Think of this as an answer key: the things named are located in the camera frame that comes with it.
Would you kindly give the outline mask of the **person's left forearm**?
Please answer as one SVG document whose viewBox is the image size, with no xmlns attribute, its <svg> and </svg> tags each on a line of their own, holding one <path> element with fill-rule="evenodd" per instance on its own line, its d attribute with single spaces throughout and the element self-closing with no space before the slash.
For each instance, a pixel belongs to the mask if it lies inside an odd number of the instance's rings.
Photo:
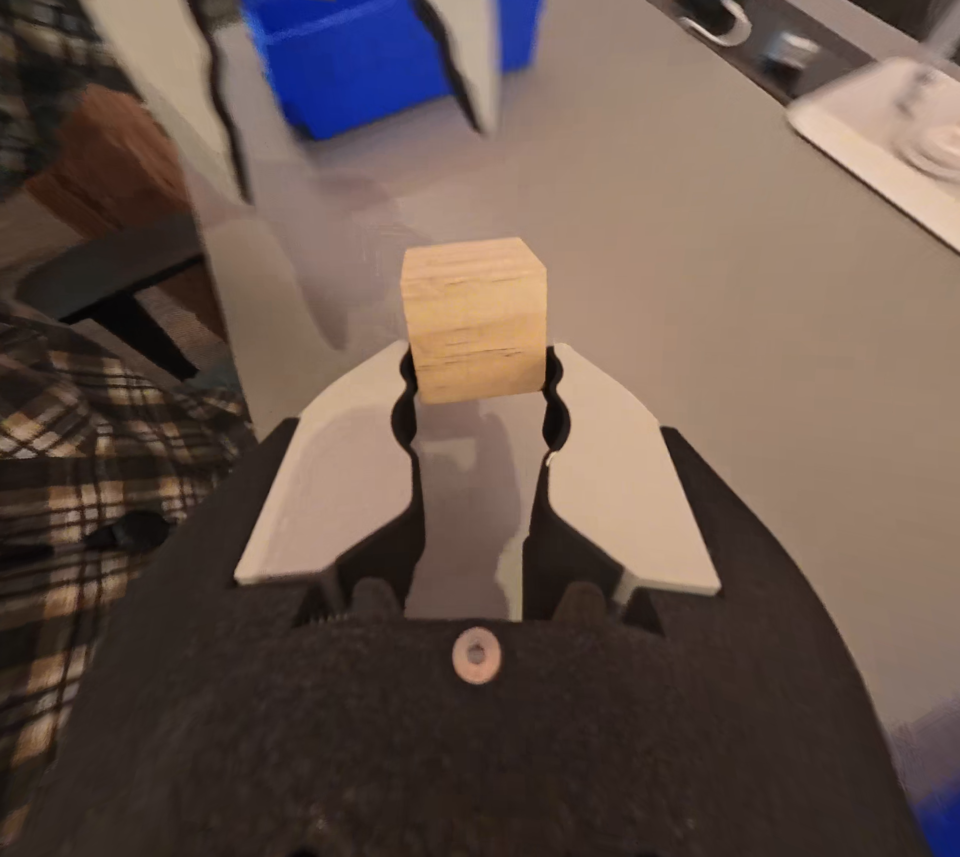
<svg viewBox="0 0 960 857">
<path fill-rule="evenodd" d="M 91 84 L 138 96 L 80 0 L 1 0 L 1 200 L 57 157 Z"/>
</svg>

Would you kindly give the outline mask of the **wooden cube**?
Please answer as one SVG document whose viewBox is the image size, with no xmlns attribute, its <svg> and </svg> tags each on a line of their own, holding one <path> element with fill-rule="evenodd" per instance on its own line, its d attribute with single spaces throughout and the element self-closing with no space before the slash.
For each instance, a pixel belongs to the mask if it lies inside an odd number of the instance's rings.
<svg viewBox="0 0 960 857">
<path fill-rule="evenodd" d="M 547 271 L 523 239 L 411 247 L 403 257 L 400 293 L 423 404 L 543 388 Z"/>
</svg>

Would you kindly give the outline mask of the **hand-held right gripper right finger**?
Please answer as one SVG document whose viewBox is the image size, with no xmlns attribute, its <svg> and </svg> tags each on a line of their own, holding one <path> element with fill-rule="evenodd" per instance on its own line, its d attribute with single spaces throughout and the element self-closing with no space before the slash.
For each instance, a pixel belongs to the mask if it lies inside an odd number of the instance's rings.
<svg viewBox="0 0 960 857">
<path fill-rule="evenodd" d="M 641 592 L 716 597 L 721 578 L 660 421 L 566 343 L 547 349 L 542 393 L 523 617 L 550 619 L 577 582 L 623 612 Z"/>
</svg>

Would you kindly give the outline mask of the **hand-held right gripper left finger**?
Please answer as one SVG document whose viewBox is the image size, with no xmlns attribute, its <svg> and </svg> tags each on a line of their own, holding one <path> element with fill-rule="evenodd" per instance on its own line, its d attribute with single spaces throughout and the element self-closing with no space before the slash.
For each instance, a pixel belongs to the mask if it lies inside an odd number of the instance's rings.
<svg viewBox="0 0 960 857">
<path fill-rule="evenodd" d="M 239 587 L 318 579 L 330 608 L 387 584 L 405 608 L 426 550 L 412 352 L 397 340 L 300 414 L 246 547 Z"/>
</svg>

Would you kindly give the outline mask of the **blue plastic bin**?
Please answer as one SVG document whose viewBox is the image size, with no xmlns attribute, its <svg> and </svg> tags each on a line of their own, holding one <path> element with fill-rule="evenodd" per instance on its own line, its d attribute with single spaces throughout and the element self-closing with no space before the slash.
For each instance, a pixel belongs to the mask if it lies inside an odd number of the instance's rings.
<svg viewBox="0 0 960 857">
<path fill-rule="evenodd" d="M 414 0 L 240 0 L 264 73 L 294 130 L 327 140 L 450 96 Z M 534 60 L 543 0 L 497 0 L 501 69 Z"/>
</svg>

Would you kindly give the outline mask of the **black office chair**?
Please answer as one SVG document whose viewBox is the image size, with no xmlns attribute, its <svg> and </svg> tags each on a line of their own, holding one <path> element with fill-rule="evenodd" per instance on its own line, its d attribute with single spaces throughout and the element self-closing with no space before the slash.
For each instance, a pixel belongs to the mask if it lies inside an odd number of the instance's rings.
<svg viewBox="0 0 960 857">
<path fill-rule="evenodd" d="M 33 268 L 16 299 L 59 323 L 91 321 L 180 382 L 198 375 L 138 294 L 200 266 L 206 253 L 194 218 L 169 215 L 78 243 Z"/>
</svg>

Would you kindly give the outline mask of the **white flat tray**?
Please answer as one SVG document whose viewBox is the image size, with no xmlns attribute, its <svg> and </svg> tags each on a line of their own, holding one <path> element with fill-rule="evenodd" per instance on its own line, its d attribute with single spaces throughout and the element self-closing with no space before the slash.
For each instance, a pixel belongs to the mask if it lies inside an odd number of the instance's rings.
<svg viewBox="0 0 960 857">
<path fill-rule="evenodd" d="M 954 252 L 959 251 L 959 83 L 893 58 L 786 108 L 801 138 Z"/>
</svg>

